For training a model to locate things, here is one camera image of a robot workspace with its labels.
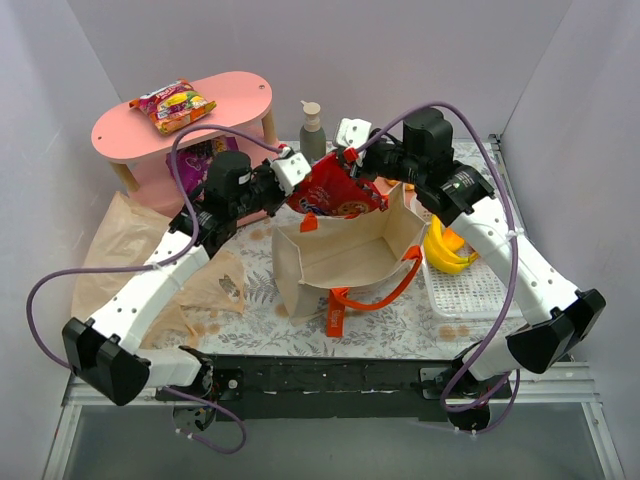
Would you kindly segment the pink three-tier shelf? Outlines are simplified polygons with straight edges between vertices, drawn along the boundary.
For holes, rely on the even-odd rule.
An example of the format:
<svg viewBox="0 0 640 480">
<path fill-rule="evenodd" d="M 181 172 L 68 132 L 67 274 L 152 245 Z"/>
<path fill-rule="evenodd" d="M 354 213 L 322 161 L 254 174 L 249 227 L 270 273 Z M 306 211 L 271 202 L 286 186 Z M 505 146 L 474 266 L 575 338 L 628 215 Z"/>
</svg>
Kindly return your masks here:
<svg viewBox="0 0 640 480">
<path fill-rule="evenodd" d="M 219 124 L 247 133 L 277 147 L 273 93 L 261 76 L 244 71 L 225 72 L 192 83 L 216 108 L 199 122 Z M 125 184 L 128 196 L 167 217 L 184 205 L 166 164 L 175 136 L 161 135 L 139 109 L 121 103 L 95 123 L 91 140 Z"/>
</svg>

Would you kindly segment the floral table mat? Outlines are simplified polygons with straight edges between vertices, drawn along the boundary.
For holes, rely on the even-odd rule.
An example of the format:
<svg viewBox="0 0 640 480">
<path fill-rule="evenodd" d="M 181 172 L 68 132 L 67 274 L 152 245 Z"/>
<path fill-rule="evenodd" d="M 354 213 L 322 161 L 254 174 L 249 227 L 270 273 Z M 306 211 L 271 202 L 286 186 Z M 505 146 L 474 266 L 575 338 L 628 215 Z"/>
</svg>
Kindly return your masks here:
<svg viewBox="0 0 640 480">
<path fill-rule="evenodd" d="M 282 208 L 276 217 L 260 219 L 239 230 L 226 245 L 244 267 L 245 308 L 224 312 L 205 323 L 218 326 L 197 348 L 206 353 L 314 357 L 451 359 L 484 337 L 495 319 L 438 316 L 428 298 L 424 265 L 408 289 L 391 305 L 373 312 L 347 311 L 344 334 L 326 335 L 326 319 L 318 313 L 291 320 L 272 273 L 274 228 L 299 220 Z"/>
</svg>

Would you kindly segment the white plastic basket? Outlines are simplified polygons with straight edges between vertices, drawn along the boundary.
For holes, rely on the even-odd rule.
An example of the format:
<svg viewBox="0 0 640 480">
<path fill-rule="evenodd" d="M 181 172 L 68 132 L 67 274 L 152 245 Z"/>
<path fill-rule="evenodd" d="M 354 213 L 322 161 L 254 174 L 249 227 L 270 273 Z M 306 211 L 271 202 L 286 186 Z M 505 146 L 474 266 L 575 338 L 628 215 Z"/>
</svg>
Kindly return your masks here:
<svg viewBox="0 0 640 480">
<path fill-rule="evenodd" d="M 411 200 L 410 209 L 425 221 L 428 232 L 431 213 L 422 207 L 415 197 Z M 466 242 L 458 254 L 468 256 L 473 251 Z M 428 298 L 438 316 L 495 319 L 499 314 L 504 303 L 506 287 L 483 259 L 479 258 L 469 268 L 454 275 L 438 271 L 426 257 L 423 264 Z"/>
</svg>

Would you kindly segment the orange fruit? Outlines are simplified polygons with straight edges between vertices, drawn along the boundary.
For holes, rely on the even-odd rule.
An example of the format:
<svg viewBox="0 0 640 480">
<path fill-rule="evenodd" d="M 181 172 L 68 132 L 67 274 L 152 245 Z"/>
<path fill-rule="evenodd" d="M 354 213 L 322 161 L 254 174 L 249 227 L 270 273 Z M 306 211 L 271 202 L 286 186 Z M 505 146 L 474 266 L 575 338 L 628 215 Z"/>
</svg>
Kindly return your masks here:
<svg viewBox="0 0 640 480">
<path fill-rule="evenodd" d="M 443 245 L 453 253 L 458 252 L 465 245 L 465 240 L 449 227 L 442 231 L 442 242 Z"/>
</svg>

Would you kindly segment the beige canvas tote bag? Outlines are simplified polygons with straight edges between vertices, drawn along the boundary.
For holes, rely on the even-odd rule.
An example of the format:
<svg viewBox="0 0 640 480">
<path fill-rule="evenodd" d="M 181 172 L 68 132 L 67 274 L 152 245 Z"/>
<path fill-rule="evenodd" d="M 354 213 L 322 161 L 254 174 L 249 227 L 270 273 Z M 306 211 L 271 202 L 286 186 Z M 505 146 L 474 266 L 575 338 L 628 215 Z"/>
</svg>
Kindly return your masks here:
<svg viewBox="0 0 640 480">
<path fill-rule="evenodd" d="M 349 310 L 372 312 L 394 302 L 423 263 L 425 221 L 393 188 L 388 208 L 344 218 L 311 213 L 272 236 L 272 266 L 289 317 L 323 313 L 326 335 L 339 338 Z"/>
</svg>

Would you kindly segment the orange plastic grocery bag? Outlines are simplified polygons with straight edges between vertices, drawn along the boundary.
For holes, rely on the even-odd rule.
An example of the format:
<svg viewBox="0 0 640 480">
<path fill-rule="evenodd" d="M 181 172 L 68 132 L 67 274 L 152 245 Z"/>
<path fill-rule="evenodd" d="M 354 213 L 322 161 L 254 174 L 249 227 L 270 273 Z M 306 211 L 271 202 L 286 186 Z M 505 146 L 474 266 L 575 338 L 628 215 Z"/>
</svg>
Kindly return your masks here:
<svg viewBox="0 0 640 480">
<path fill-rule="evenodd" d="M 113 267 L 144 263 L 159 244 L 169 222 L 168 217 L 116 193 L 91 242 L 84 265 Z M 130 273 L 78 276 L 71 315 L 88 318 L 131 277 Z M 224 312 L 241 314 L 244 308 L 244 267 L 237 256 L 221 250 L 171 298 L 145 332 L 141 347 L 197 347 L 206 333 L 220 331 L 218 326 L 207 327 L 206 322 Z"/>
</svg>

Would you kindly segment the grey pump soap bottle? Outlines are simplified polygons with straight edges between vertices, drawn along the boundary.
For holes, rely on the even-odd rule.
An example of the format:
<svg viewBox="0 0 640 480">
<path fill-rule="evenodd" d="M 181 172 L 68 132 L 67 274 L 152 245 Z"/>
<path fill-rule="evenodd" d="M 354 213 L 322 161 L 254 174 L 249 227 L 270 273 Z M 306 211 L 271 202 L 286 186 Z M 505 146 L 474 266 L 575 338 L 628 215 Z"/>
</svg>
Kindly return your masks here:
<svg viewBox="0 0 640 480">
<path fill-rule="evenodd" d="M 321 124 L 321 106 L 302 100 L 304 123 L 299 132 L 300 151 L 310 164 L 326 154 L 326 134 Z"/>
</svg>

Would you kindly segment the yellow banana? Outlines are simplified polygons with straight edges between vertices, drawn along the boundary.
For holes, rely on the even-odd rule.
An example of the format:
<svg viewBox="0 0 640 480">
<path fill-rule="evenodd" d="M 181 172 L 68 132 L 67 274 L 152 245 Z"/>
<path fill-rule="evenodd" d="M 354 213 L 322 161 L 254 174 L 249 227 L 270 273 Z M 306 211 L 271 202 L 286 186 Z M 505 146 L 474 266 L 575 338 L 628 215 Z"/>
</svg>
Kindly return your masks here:
<svg viewBox="0 0 640 480">
<path fill-rule="evenodd" d="M 468 256 L 460 256 L 458 252 L 449 251 L 442 242 L 442 231 L 447 228 L 441 220 L 433 215 L 425 236 L 423 249 L 427 261 L 438 271 L 454 275 L 469 268 L 479 259 L 477 252 Z"/>
</svg>

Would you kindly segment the orange Fox's candy bag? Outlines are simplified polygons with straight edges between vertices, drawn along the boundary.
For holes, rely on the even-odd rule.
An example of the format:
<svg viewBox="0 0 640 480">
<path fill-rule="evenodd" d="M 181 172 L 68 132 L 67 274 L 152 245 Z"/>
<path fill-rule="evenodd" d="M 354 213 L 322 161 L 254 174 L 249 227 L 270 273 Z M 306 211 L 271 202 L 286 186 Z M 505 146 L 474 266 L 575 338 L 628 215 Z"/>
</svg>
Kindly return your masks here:
<svg viewBox="0 0 640 480">
<path fill-rule="evenodd" d="M 143 112 L 158 132 L 167 136 L 206 116 L 217 104 L 196 91 L 189 81 L 180 78 L 133 99 L 128 106 Z"/>
</svg>

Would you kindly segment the purple snack packet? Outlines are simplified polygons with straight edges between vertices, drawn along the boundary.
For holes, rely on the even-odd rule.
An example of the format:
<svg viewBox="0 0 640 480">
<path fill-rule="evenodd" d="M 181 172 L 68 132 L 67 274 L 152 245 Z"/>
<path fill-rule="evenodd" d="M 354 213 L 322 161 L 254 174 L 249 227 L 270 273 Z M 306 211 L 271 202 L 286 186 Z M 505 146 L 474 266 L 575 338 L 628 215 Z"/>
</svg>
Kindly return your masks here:
<svg viewBox="0 0 640 480">
<path fill-rule="evenodd" d="M 219 136 L 178 149 L 176 167 L 185 192 L 191 194 L 203 183 L 211 163 L 219 153 L 238 150 L 237 140 L 233 136 Z"/>
</svg>

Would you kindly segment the snack packets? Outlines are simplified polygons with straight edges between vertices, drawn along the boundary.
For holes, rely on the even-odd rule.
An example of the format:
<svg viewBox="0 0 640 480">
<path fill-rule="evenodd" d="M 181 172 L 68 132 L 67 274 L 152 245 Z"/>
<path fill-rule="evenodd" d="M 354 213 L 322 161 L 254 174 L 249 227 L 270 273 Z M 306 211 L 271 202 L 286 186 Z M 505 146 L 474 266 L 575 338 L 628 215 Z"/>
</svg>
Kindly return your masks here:
<svg viewBox="0 0 640 480">
<path fill-rule="evenodd" d="M 372 181 L 352 177 L 349 164 L 334 151 L 312 166 L 287 205 L 301 214 L 347 217 L 384 211 L 388 201 Z"/>
</svg>

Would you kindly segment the black mounting base rail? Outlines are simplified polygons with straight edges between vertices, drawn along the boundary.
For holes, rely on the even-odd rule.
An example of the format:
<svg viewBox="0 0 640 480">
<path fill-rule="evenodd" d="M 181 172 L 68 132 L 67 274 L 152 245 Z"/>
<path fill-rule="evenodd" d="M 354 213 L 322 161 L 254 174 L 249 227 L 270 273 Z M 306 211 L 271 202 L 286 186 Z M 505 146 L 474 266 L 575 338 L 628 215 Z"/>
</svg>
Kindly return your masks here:
<svg viewBox="0 0 640 480">
<path fill-rule="evenodd" d="M 439 398 L 448 363 L 430 360 L 212 355 L 212 384 L 192 395 L 216 401 L 243 420 L 415 418 L 480 431 L 483 403 L 445 411 Z"/>
</svg>

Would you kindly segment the croissant bread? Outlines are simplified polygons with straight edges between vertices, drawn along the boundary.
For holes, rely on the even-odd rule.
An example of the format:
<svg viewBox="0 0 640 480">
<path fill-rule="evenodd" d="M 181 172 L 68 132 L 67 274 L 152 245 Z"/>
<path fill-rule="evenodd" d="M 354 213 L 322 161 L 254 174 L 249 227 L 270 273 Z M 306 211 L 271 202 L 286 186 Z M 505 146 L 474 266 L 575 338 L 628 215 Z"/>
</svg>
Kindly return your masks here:
<svg viewBox="0 0 640 480">
<path fill-rule="evenodd" d="M 389 186 L 389 188 L 393 188 L 396 185 L 401 183 L 400 181 L 392 180 L 392 179 L 386 179 L 385 182 Z M 402 182 L 401 184 L 403 185 L 405 191 L 411 192 L 415 189 L 413 184 L 409 184 L 406 182 Z"/>
</svg>

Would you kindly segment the terracotta plastic tray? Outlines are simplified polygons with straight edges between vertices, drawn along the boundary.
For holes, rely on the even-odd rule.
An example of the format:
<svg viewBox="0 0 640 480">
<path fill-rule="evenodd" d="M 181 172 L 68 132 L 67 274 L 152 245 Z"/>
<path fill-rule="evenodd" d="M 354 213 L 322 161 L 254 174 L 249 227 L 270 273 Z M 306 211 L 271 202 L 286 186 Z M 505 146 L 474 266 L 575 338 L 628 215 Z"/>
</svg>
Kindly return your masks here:
<svg viewBox="0 0 640 480">
<path fill-rule="evenodd" d="M 433 159 L 429 156 L 425 155 L 417 155 L 413 153 L 407 152 L 404 148 L 398 146 L 400 149 L 400 153 L 398 155 L 399 160 L 399 171 L 398 171 L 398 179 L 397 181 L 406 182 L 409 184 L 413 184 L 415 189 L 409 193 L 412 193 L 416 190 L 416 185 L 424 179 L 425 176 L 429 175 L 429 168 L 433 165 Z M 343 164 L 349 164 L 349 168 L 351 168 L 355 163 L 347 163 L 342 158 L 340 158 Z M 400 183 L 393 188 L 389 188 L 389 186 L 385 182 L 386 179 L 382 177 L 378 177 L 372 182 L 378 188 L 378 190 L 387 198 L 389 204 L 389 195 L 393 188 L 400 188 L 402 191 L 401 197 L 404 198 L 408 191 L 404 190 L 403 185 Z"/>
</svg>

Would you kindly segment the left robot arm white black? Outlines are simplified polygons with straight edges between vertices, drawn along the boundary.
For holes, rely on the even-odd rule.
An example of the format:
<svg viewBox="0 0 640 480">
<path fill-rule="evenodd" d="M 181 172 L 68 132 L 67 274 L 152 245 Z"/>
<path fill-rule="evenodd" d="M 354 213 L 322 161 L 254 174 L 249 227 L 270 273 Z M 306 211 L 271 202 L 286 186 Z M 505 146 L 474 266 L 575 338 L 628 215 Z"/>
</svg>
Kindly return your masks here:
<svg viewBox="0 0 640 480">
<path fill-rule="evenodd" d="M 237 232 L 238 222 L 257 212 L 274 215 L 310 172 L 301 153 L 285 149 L 252 167 L 240 151 L 225 151 L 170 222 L 145 269 L 87 319 L 62 329 L 72 373 L 114 404 L 124 406 L 146 387 L 179 387 L 193 400 L 213 386 L 207 357 L 189 347 L 142 352 L 142 339 L 185 282 Z"/>
</svg>

